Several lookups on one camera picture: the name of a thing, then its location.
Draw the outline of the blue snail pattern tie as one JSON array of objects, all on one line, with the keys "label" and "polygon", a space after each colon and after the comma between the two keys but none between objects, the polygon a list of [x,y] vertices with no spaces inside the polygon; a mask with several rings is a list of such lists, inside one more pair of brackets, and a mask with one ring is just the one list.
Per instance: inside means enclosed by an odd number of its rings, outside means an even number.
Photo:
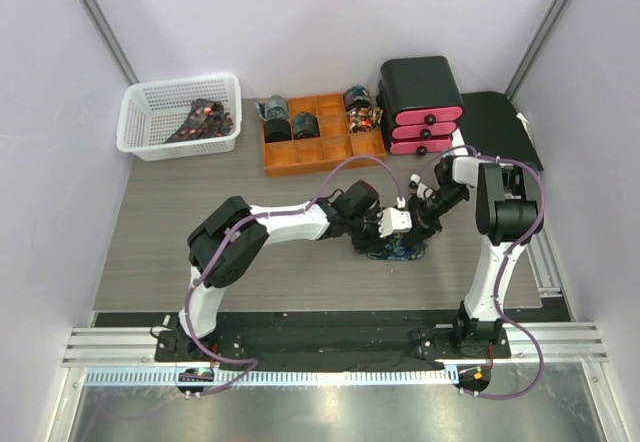
[{"label": "blue snail pattern tie", "polygon": [[387,243],[378,251],[368,252],[367,257],[378,261],[416,261],[420,260],[428,249],[428,243],[422,241],[405,246],[399,239]]}]

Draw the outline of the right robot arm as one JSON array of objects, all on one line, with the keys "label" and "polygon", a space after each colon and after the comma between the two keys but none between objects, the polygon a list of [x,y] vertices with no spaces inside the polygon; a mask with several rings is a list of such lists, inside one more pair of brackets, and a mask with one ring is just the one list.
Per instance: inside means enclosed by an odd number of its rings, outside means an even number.
[{"label": "right robot arm", "polygon": [[440,218],[475,191],[475,223],[482,236],[474,279],[452,328],[430,336],[444,353],[460,358],[508,352],[501,347],[508,317],[503,301],[514,267],[544,223],[546,195],[531,165],[498,157],[445,156],[435,166],[437,188],[410,178],[412,233],[423,239],[440,229]]}]

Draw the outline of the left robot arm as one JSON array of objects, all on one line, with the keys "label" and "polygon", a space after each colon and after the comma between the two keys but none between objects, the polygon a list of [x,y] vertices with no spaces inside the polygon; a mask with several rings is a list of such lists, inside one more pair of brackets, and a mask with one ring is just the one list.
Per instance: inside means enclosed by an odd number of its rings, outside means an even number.
[{"label": "left robot arm", "polygon": [[360,249],[380,240],[379,208],[379,193],[362,180],[345,191],[291,206],[250,205],[240,196],[225,200],[187,238],[190,298],[179,313],[179,350],[193,361],[211,353],[225,290],[263,248],[348,235]]}]

